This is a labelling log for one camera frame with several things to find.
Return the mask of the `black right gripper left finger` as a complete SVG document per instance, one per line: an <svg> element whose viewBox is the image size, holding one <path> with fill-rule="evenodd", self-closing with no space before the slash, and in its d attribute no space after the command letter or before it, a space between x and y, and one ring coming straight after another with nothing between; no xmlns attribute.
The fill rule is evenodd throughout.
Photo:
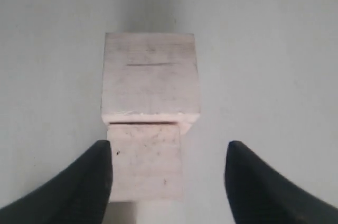
<svg viewBox="0 0 338 224"><path fill-rule="evenodd" d="M96 141L57 176L1 208L1 223L102 223L112 182L110 142Z"/></svg>

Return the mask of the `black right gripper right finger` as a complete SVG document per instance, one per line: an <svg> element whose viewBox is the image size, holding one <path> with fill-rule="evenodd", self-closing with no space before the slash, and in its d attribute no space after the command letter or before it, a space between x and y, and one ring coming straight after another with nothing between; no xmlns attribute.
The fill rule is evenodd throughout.
<svg viewBox="0 0 338 224"><path fill-rule="evenodd" d="M337 223L337 208L286 179L240 141L228 144L224 186L235 223Z"/></svg>

